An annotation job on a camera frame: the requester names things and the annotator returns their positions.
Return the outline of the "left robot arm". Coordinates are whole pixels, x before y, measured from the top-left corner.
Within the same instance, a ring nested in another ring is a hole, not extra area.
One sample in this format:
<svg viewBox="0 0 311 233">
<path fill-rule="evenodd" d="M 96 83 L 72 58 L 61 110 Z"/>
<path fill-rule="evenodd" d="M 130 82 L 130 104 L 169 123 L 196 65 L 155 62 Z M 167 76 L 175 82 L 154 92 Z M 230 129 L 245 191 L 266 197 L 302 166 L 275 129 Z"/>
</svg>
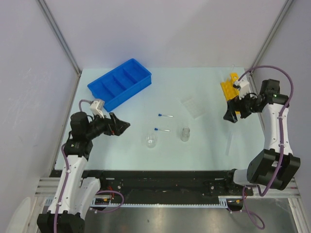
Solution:
<svg viewBox="0 0 311 233">
<path fill-rule="evenodd" d="M 65 164 L 60 181 L 47 212 L 37 218 L 42 233 L 84 232 L 85 217 L 94 196 L 107 190 L 103 175 L 83 177 L 93 148 L 92 140 L 102 134 L 120 136 L 130 127 L 130 123 L 118 119 L 114 113 L 109 115 L 96 115 L 92 120 L 85 112 L 71 115 L 71 131 L 61 146 Z"/>
</svg>

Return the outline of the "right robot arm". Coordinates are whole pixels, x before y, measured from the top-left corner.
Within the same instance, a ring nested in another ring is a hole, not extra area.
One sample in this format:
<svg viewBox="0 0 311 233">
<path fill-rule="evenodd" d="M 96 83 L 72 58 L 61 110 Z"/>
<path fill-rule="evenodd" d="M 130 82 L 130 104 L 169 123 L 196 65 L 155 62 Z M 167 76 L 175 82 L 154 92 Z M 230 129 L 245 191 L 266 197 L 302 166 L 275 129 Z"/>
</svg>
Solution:
<svg viewBox="0 0 311 233">
<path fill-rule="evenodd" d="M 249 91 L 246 80 L 235 80 L 231 85 L 236 95 L 227 101 L 224 120 L 236 123 L 237 114 L 240 118 L 247 118 L 252 113 L 261 113 L 264 147 L 247 169 L 236 169 L 233 178 L 224 182 L 225 191 L 235 195 L 242 185 L 264 185 L 284 190 L 301 164 L 300 158 L 293 155 L 288 139 L 289 97 L 280 93 L 277 80 L 264 80 L 258 95 Z"/>
</svg>

